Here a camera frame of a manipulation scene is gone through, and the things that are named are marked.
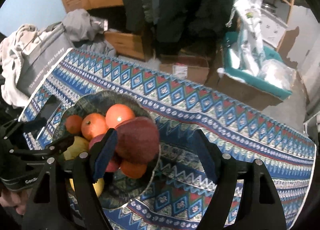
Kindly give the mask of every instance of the white blanket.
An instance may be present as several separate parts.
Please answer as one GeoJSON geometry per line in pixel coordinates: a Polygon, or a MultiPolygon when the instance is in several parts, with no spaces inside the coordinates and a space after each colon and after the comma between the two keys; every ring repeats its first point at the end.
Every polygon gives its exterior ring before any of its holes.
{"type": "Polygon", "coordinates": [[[50,33],[41,32],[35,26],[25,24],[0,43],[0,65],[3,69],[2,76],[5,78],[1,94],[7,104],[13,107],[24,107],[27,104],[29,98],[16,87],[24,58],[28,57],[50,33]]]}

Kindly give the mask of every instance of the fruit bowl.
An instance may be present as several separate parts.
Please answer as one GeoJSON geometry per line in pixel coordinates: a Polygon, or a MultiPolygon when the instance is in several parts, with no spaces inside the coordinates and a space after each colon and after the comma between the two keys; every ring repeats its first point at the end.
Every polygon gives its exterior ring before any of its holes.
{"type": "MultiPolygon", "coordinates": [[[[91,113],[100,113],[105,115],[107,110],[117,103],[130,107],[136,117],[144,116],[152,119],[149,113],[143,109],[132,96],[104,90],[96,94],[83,96],[75,103],[74,106],[67,109],[63,113],[61,121],[55,129],[52,140],[55,141],[61,137],[70,135],[65,127],[66,119],[69,116],[76,114],[84,118],[91,113]]],[[[105,173],[105,185],[103,192],[99,197],[102,207],[105,209],[117,209],[126,205],[130,200],[142,195],[142,193],[146,191],[152,183],[156,167],[160,160],[160,151],[161,148],[159,145],[159,154],[148,163],[147,171],[139,179],[128,178],[120,169],[114,173],[105,173]]],[[[68,193],[75,196],[69,181],[67,180],[66,182],[68,193]]]]}

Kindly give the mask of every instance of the human hand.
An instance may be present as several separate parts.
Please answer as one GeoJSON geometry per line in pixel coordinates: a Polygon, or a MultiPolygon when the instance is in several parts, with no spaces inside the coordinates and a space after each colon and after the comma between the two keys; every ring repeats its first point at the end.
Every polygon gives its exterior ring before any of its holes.
{"type": "Polygon", "coordinates": [[[19,215],[24,215],[31,189],[22,190],[19,193],[15,193],[6,189],[5,187],[0,186],[0,190],[0,205],[2,207],[15,207],[16,212],[19,215]]]}

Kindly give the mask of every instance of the tablecloth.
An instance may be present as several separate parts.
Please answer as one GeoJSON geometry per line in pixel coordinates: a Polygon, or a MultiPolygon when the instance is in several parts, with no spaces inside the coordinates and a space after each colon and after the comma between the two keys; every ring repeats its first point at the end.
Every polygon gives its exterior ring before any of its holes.
{"type": "MultiPolygon", "coordinates": [[[[53,94],[63,104],[31,149],[44,148],[61,116],[80,97],[101,90],[132,95],[149,110],[161,135],[163,179],[126,207],[104,210],[115,229],[195,229],[216,188],[207,179],[187,138],[202,129],[223,153],[252,162],[262,159],[280,196],[287,227],[305,201],[316,146],[304,135],[228,96],[172,75],[89,51],[70,49],[34,92],[20,119],[33,120],[53,94]]],[[[243,182],[236,186],[226,225],[234,222],[243,182]]]]}

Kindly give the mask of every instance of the gray laundry hamper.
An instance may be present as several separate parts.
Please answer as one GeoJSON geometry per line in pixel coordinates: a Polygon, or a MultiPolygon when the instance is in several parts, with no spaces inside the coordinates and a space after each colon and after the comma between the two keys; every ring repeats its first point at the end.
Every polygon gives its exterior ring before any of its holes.
{"type": "Polygon", "coordinates": [[[46,31],[52,31],[52,33],[25,58],[17,84],[17,88],[28,97],[33,94],[44,76],[66,50],[74,47],[62,23],[53,24],[46,31]]]}

